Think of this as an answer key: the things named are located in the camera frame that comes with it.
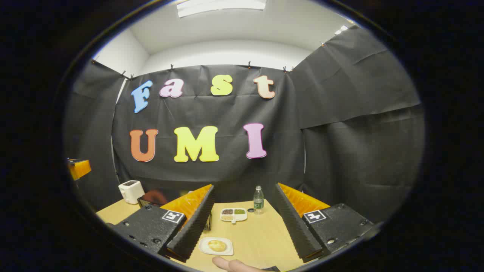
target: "foam letter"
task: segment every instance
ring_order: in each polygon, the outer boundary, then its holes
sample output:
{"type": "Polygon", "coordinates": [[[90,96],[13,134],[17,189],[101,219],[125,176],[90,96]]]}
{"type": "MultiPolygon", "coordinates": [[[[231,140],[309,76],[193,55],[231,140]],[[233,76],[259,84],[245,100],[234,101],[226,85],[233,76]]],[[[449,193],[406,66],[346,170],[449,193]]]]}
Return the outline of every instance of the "foam letter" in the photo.
{"type": "Polygon", "coordinates": [[[139,150],[139,142],[141,140],[141,135],[143,135],[143,131],[141,130],[132,130],[129,135],[131,136],[131,155],[133,158],[139,162],[149,162],[154,157],[154,149],[155,149],[155,139],[156,135],[158,134],[157,129],[149,129],[146,131],[146,135],[148,136],[148,151],[146,153],[141,153],[139,150]]]}
{"type": "Polygon", "coordinates": [[[254,78],[254,83],[257,83],[257,91],[262,98],[270,99],[275,96],[275,92],[269,90],[269,85],[274,84],[274,81],[267,79],[267,76],[254,78]]]}
{"type": "Polygon", "coordinates": [[[179,127],[175,129],[175,134],[178,136],[177,155],[175,162],[184,163],[188,161],[188,156],[185,154],[185,149],[188,151],[192,161],[195,161],[202,149],[200,161],[202,162],[216,162],[218,155],[215,152],[215,133],[218,129],[214,126],[206,126],[202,128],[198,138],[193,138],[192,132],[187,127],[179,127]]]}
{"type": "Polygon", "coordinates": [[[148,88],[152,85],[153,82],[148,80],[143,83],[143,85],[131,92],[131,95],[135,98],[135,113],[140,112],[142,109],[148,106],[148,101],[145,101],[143,98],[148,99],[150,97],[150,89],[148,88]]]}
{"type": "Polygon", "coordinates": [[[253,123],[246,124],[243,128],[247,131],[247,138],[249,139],[249,152],[245,155],[247,159],[265,157],[267,152],[262,148],[262,137],[260,132],[264,128],[264,125],[253,123]]]}
{"type": "Polygon", "coordinates": [[[212,79],[210,91],[213,95],[228,95],[232,92],[232,77],[229,75],[217,75],[212,79]]]}
{"type": "Polygon", "coordinates": [[[179,78],[174,78],[170,79],[167,82],[165,82],[165,85],[163,88],[160,90],[160,95],[163,97],[173,97],[177,98],[180,95],[182,95],[182,87],[183,87],[183,80],[179,78]]]}

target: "white plate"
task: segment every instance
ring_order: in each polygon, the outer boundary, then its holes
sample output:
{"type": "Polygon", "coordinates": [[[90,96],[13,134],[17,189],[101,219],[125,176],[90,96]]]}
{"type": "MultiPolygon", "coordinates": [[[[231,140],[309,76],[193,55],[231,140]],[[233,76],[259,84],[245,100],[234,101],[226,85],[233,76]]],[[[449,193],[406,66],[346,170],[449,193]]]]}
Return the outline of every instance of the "white plate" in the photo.
{"type": "Polygon", "coordinates": [[[220,210],[220,220],[222,221],[232,221],[232,220],[226,220],[226,219],[222,219],[222,215],[232,215],[235,217],[235,221],[244,221],[245,219],[247,219],[247,210],[244,209],[244,208],[227,208],[227,209],[222,209],[220,210]],[[224,210],[232,210],[232,214],[222,214],[222,212],[224,210]],[[244,214],[235,214],[235,210],[244,210],[244,214]]]}
{"type": "Polygon", "coordinates": [[[202,238],[202,240],[200,240],[200,243],[198,244],[198,248],[200,249],[201,252],[210,254],[210,255],[225,255],[225,256],[234,255],[234,248],[232,246],[232,241],[230,241],[227,238],[216,238],[216,237],[202,238]],[[227,245],[227,248],[222,252],[216,252],[212,250],[209,247],[209,242],[212,240],[218,240],[218,241],[224,242],[227,245]]]}

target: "bread roll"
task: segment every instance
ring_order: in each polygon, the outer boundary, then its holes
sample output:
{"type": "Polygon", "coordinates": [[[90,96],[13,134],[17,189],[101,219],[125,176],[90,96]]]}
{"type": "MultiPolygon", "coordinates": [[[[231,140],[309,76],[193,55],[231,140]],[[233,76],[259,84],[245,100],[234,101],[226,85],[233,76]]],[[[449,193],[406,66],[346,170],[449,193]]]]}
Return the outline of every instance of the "bread roll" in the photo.
{"type": "Polygon", "coordinates": [[[227,248],[227,245],[219,240],[212,240],[209,242],[209,248],[216,252],[222,252],[227,248]]]}

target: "plastic bottle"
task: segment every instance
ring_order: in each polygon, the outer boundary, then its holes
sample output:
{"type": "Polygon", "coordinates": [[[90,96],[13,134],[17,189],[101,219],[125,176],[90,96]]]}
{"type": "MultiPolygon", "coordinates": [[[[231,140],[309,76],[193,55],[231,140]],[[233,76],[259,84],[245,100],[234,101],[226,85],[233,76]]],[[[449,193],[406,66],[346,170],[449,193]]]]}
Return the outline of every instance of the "plastic bottle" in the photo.
{"type": "Polygon", "coordinates": [[[256,186],[256,192],[254,193],[254,213],[262,214],[264,208],[264,194],[260,185],[256,186]]]}

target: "table surface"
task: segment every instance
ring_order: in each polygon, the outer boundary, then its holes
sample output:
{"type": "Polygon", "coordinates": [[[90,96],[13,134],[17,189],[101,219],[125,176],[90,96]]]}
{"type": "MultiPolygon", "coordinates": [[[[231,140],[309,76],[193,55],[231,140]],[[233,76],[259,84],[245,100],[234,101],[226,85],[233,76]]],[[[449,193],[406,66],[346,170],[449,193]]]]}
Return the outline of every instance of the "table surface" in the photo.
{"type": "MultiPolygon", "coordinates": [[[[203,231],[200,240],[205,237],[227,238],[232,241],[234,255],[222,256],[223,258],[238,259],[247,265],[261,269],[277,266],[280,271],[288,271],[303,265],[282,217],[267,200],[264,202],[263,214],[256,215],[248,212],[247,219],[237,221],[235,225],[220,220],[220,211],[224,208],[249,209],[253,207],[253,201],[215,203],[212,208],[212,229],[203,231]]],[[[98,211],[97,215],[105,223],[117,224],[138,209],[137,204],[132,205],[122,199],[98,211]]],[[[186,263],[174,259],[172,261],[200,271],[224,272],[225,270],[212,263],[215,255],[201,252],[198,244],[199,242],[186,263]]]]}

